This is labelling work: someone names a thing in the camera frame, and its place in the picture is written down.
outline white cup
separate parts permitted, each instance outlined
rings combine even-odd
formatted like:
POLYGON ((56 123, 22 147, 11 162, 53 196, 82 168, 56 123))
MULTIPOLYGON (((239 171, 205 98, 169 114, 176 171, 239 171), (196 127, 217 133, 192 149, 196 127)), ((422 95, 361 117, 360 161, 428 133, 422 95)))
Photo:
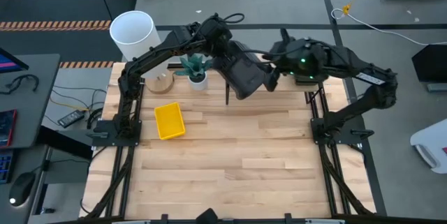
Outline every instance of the white cup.
MULTIPOLYGON (((115 18, 110 25, 110 36, 121 50, 127 61, 140 57, 161 43, 152 18, 142 11, 129 11, 115 18)), ((143 78, 155 79, 168 69, 169 60, 142 75, 143 78)))

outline computer screen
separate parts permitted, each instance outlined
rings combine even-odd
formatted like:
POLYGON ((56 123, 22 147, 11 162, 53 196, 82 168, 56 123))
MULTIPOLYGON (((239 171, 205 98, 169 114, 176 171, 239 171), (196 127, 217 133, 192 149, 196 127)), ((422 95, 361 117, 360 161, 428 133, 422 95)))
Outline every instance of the computer screen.
POLYGON ((28 70, 28 65, 24 64, 22 61, 0 48, 0 73, 8 73, 19 70, 28 70))

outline yellow plastic bin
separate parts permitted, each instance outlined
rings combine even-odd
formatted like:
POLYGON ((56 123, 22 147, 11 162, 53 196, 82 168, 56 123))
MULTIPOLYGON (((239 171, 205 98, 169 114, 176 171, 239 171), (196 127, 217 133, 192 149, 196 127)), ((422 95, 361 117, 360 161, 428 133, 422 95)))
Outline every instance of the yellow plastic bin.
POLYGON ((156 128, 161 140, 184 135, 185 129, 179 103, 155 107, 154 111, 156 128))

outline gray floor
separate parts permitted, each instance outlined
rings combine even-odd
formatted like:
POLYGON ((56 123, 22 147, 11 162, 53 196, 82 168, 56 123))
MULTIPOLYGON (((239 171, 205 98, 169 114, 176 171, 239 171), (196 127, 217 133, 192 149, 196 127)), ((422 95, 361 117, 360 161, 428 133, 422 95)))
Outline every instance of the gray floor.
MULTIPOLYGON (((332 3, 334 7, 341 8, 349 1, 332 0, 332 3)), ((328 24, 323 0, 138 0, 136 8, 148 12, 157 25, 202 21, 214 12, 222 16, 243 12, 247 16, 243 22, 247 24, 328 24)), ((351 14, 372 24, 417 24, 446 23, 446 12, 447 0, 357 0, 351 14)), ((339 23, 353 24, 354 21, 344 18, 339 23)), ((292 30, 290 33, 298 38, 311 36, 334 43, 330 30, 292 30)), ((447 40, 445 30, 400 33, 427 43, 447 40)), ((160 31, 162 39, 166 34, 166 31, 160 31)), ((233 34, 236 40, 260 50, 268 50, 273 42, 279 40, 279 32, 275 30, 237 30, 233 34)), ((411 57, 422 47, 375 31, 342 31, 341 34, 345 46, 354 50, 361 59, 399 73, 396 106, 389 110, 372 110, 364 115, 367 128, 376 132, 370 143, 388 215, 447 219, 447 176, 431 172, 409 145, 413 133, 447 118, 446 95, 427 93, 416 78, 411 57)), ((109 73, 110 69, 61 70, 56 83, 66 87, 104 89, 109 73)), ((365 90, 364 84, 356 82, 355 85, 358 94, 365 90)), ((90 91, 62 92, 86 103, 91 100, 90 91)), ((74 103, 58 96, 53 98, 62 103, 74 103)), ((103 95, 98 94, 96 100, 101 99, 103 95)), ((70 111, 69 108, 49 104, 47 115, 58 119, 70 111)), ((44 124, 57 128, 48 120, 44 124)), ((44 205, 57 206, 58 212, 37 216, 30 223, 74 219, 78 214, 82 193, 82 183, 58 185, 49 189, 44 205), (66 197, 67 201, 63 202, 57 197, 62 192, 70 195, 66 197)))

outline small succulent plant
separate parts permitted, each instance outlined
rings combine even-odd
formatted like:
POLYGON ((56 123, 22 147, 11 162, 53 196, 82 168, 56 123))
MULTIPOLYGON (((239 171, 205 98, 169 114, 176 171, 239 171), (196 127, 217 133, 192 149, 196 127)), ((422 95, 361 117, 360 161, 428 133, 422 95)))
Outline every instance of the small succulent plant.
POLYGON ((205 74, 205 71, 211 68, 212 59, 203 62, 203 56, 198 54, 193 54, 188 59, 180 58, 184 70, 176 70, 174 74, 176 75, 187 75, 191 80, 197 80, 205 74))

